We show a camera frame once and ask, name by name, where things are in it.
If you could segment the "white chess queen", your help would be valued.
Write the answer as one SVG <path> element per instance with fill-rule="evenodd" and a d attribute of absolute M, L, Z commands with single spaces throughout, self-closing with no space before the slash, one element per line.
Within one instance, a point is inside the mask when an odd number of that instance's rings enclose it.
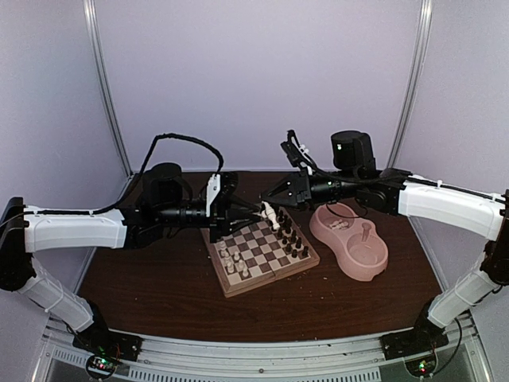
<path fill-rule="evenodd" d="M 267 219 L 276 229 L 278 229 L 279 223 L 277 213 L 270 206 L 270 204 L 265 201 L 262 202 L 261 215 L 263 218 Z"/>

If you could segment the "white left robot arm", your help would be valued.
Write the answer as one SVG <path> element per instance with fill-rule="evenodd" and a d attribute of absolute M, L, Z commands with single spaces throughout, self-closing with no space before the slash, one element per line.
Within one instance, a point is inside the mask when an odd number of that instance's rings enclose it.
<path fill-rule="evenodd" d="M 194 198 L 175 163 L 155 165 L 138 180 L 141 193 L 126 207 L 104 212 L 50 211 L 14 197 L 1 219 L 2 290 L 17 291 L 56 315 L 97 353 L 107 353 L 115 344 L 99 308 L 63 287 L 33 259 L 33 253 L 61 248 L 146 248 L 170 228 L 206 228 L 215 243 L 269 214 L 266 206 L 235 196 L 238 176 L 233 172 L 214 173 L 203 199 Z"/>

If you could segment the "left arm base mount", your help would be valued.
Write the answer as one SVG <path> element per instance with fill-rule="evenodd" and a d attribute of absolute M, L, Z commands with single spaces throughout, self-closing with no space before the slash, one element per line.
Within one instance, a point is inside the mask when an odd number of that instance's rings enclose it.
<path fill-rule="evenodd" d="M 72 345 L 112 361 L 137 361 L 142 348 L 142 339 L 131 334 L 110 332 L 104 343 L 93 345 L 79 334 L 74 337 Z"/>

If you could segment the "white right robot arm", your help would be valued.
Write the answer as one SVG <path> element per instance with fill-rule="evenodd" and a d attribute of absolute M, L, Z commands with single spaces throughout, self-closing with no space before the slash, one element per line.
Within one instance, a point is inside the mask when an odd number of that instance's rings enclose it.
<path fill-rule="evenodd" d="M 378 169 L 370 135 L 340 131 L 331 137 L 333 171 L 323 170 L 307 148 L 288 131 L 281 147 L 294 171 L 262 192 L 272 205 L 304 208 L 353 198 L 367 209 L 443 228 L 442 240 L 457 255 L 473 244 L 457 280 L 428 302 L 408 345 L 426 350 L 458 317 L 508 284 L 508 195 L 482 193 L 405 170 Z"/>

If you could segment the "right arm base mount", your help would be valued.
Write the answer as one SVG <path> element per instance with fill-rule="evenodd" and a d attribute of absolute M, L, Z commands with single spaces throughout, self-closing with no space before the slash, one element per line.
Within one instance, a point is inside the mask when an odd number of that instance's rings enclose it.
<path fill-rule="evenodd" d="M 387 361 L 420 353 L 430 353 L 449 343 L 449 339 L 444 333 L 432 335 L 415 328 L 388 333 L 382 335 L 379 340 Z"/>

